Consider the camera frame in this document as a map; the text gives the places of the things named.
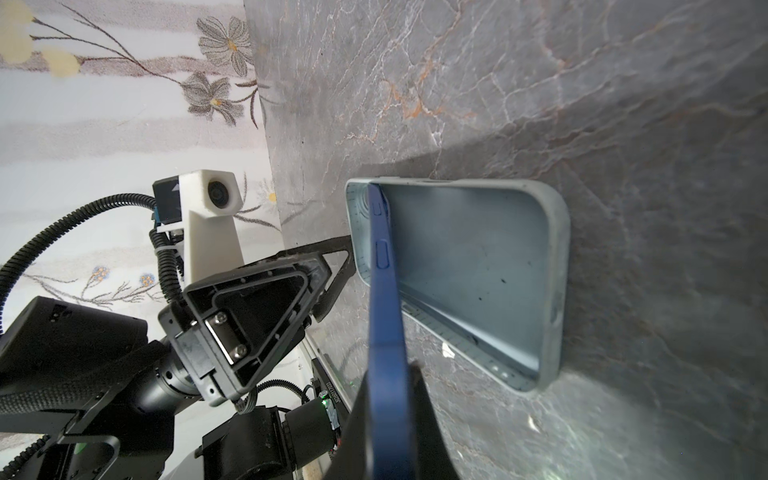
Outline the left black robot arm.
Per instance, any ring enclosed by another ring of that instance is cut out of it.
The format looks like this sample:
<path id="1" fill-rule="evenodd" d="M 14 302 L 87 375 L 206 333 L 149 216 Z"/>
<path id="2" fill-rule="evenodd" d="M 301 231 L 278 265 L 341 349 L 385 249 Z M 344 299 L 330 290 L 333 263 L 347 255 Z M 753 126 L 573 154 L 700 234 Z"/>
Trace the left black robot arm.
<path id="1" fill-rule="evenodd" d="M 351 250 L 336 237 L 173 285 L 159 341 L 143 320 L 33 299 L 1 339 L 1 428 L 37 440 L 2 477 L 158 479 L 176 416 L 203 401 L 236 407 L 202 439 L 205 478 L 290 478 L 339 430 L 320 400 L 285 410 L 258 396 L 354 274 L 352 257 L 338 271 L 327 257 Z"/>

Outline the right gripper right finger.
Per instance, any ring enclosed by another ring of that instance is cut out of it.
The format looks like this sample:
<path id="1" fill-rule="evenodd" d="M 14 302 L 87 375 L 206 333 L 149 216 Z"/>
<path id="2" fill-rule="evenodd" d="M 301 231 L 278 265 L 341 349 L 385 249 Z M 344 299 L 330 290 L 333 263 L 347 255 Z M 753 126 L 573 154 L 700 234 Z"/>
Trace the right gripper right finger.
<path id="1" fill-rule="evenodd" d="M 419 479 L 458 480 L 459 476 L 450 459 L 439 422 L 436 418 L 420 365 L 410 365 L 413 387 L 413 409 Z"/>

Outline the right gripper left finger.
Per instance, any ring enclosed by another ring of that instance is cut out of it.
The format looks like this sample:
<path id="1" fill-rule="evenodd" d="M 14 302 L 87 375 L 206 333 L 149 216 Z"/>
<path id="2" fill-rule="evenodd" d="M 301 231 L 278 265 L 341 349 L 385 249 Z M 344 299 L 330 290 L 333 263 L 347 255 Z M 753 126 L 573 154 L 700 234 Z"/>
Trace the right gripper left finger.
<path id="1" fill-rule="evenodd" d="M 367 478 L 366 420 L 368 413 L 368 375 L 363 376 L 353 408 L 343 429 L 341 446 L 323 477 L 324 480 Z"/>

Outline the black phone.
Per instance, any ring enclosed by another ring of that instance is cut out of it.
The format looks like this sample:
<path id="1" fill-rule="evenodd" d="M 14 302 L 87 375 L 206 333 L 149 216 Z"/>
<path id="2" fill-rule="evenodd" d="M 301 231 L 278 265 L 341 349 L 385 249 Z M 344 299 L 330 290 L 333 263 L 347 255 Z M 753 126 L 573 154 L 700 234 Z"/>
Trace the black phone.
<path id="1" fill-rule="evenodd" d="M 370 207 L 367 455 L 372 479 L 414 479 L 415 444 L 406 341 L 388 203 L 379 185 Z"/>

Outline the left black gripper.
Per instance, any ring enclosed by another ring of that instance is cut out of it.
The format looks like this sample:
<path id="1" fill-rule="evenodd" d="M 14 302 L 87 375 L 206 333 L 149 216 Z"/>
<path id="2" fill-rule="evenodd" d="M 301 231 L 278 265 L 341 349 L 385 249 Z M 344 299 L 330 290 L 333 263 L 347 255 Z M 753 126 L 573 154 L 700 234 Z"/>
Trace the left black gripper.
<path id="1" fill-rule="evenodd" d="M 253 390 L 303 338 L 310 310 L 322 322 L 356 273 L 350 235 L 281 254 L 289 256 L 195 282 L 183 291 L 186 303 L 172 301 L 158 315 L 173 351 L 211 406 Z"/>

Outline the translucent green case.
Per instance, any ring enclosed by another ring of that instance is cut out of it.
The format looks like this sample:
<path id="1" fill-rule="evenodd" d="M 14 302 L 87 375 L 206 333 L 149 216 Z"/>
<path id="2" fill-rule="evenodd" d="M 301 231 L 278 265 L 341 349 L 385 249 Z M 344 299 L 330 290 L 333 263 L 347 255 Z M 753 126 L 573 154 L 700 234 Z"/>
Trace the translucent green case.
<path id="1" fill-rule="evenodd" d="M 396 278 L 405 316 L 520 395 L 558 376 L 569 262 L 562 196 L 533 180 L 356 178 L 346 185 L 357 271 Z"/>

